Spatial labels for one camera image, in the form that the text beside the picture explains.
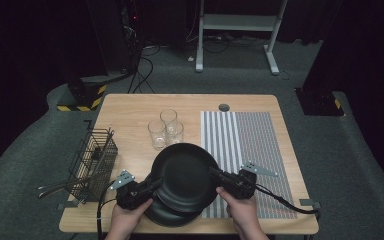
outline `clear glass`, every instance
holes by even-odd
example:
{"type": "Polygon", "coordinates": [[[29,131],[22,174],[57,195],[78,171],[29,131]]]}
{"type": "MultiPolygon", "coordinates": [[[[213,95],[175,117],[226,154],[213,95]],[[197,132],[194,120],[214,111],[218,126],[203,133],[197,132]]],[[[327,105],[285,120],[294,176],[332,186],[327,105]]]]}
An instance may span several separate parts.
{"type": "Polygon", "coordinates": [[[172,144],[183,142],[183,124],[181,122],[176,122],[172,126],[173,129],[170,132],[167,132],[166,145],[170,146],[172,144]]]}
{"type": "Polygon", "coordinates": [[[177,124],[177,112],[173,109],[166,109],[160,113],[161,120],[166,125],[167,133],[174,133],[177,124]]]}
{"type": "Polygon", "coordinates": [[[153,120],[148,124],[149,135],[151,136],[152,146],[157,150],[162,150],[166,146],[165,124],[161,119],[153,120]]]}

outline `metal stand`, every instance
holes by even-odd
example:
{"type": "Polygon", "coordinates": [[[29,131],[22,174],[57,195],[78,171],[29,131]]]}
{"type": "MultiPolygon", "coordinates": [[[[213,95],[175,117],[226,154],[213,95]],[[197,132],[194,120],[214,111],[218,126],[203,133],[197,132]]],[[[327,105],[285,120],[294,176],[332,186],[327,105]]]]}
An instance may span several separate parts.
{"type": "Polygon", "coordinates": [[[196,54],[196,71],[204,70],[203,35],[204,29],[214,30],[242,30],[242,31],[262,31],[272,32],[269,45],[264,45],[264,53],[270,65],[273,75],[280,73],[276,60],[273,56],[273,47],[276,42],[280,24],[282,23],[283,13],[285,12],[288,0],[282,0],[277,16],[254,16],[254,15],[223,15],[223,14],[204,14],[204,0],[201,0],[198,49],[196,54]]]}

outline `gray carpet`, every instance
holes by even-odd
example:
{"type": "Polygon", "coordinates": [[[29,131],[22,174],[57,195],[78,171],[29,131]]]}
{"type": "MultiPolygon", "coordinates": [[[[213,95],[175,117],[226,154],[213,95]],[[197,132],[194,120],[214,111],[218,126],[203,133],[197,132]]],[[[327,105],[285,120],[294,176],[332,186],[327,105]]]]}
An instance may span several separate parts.
{"type": "MultiPolygon", "coordinates": [[[[211,51],[223,48],[217,44],[205,46],[211,51]]],[[[344,117],[305,116],[295,96],[294,88],[302,86],[319,47],[320,44],[303,46],[299,41],[276,43],[274,54],[284,71],[279,76],[268,70],[261,45],[230,46],[221,53],[204,52],[202,73],[195,73],[195,62],[188,61],[190,56],[195,57],[194,50],[146,49],[144,56],[157,52],[146,56],[154,64],[153,72],[147,79],[149,85],[143,84],[136,93],[275,95],[310,197],[322,204],[320,231],[315,239],[384,239],[384,174],[359,131],[346,96],[334,93],[346,112],[344,117]]],[[[149,62],[141,60],[139,72],[146,76],[150,69],[149,62]]],[[[108,84],[105,94],[126,93],[130,79],[108,84]]],[[[0,239],[72,236],[59,230],[62,212],[56,210],[68,193],[61,191],[38,200],[39,192],[35,190],[68,177],[74,151],[86,133],[84,120],[94,121],[99,113],[99,108],[93,112],[57,111],[56,104],[65,89],[63,85],[49,93],[49,111],[0,158],[0,239]]],[[[74,239],[97,239],[97,235],[81,233],[74,239]]]]}

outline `metal clamp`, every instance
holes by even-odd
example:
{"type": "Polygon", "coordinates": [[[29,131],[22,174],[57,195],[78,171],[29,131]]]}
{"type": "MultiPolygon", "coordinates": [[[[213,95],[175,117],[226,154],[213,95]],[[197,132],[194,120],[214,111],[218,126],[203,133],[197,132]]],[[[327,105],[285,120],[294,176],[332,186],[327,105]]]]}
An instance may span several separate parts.
{"type": "Polygon", "coordinates": [[[242,165],[241,169],[246,170],[248,172],[255,173],[255,174],[267,175],[267,176],[272,176],[272,177],[278,177],[279,176],[279,174],[277,172],[269,171],[263,167],[255,165],[254,163],[252,163],[250,161],[247,164],[242,165]]]}
{"type": "Polygon", "coordinates": [[[123,169],[120,176],[114,181],[114,183],[110,186],[111,190],[117,190],[122,186],[128,184],[129,182],[133,182],[135,180],[135,176],[130,174],[126,169],[123,169]]]}

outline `black curtain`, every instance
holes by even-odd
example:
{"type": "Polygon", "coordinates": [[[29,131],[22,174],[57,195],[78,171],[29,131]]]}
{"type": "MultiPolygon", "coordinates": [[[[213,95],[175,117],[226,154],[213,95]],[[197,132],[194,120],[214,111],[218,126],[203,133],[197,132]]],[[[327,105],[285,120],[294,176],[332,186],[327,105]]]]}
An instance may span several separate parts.
{"type": "Polygon", "coordinates": [[[384,1],[344,0],[303,90],[345,92],[384,171],[384,1]]]}
{"type": "Polygon", "coordinates": [[[0,1],[0,157],[48,110],[47,94],[66,83],[49,46],[42,1],[0,1]]]}

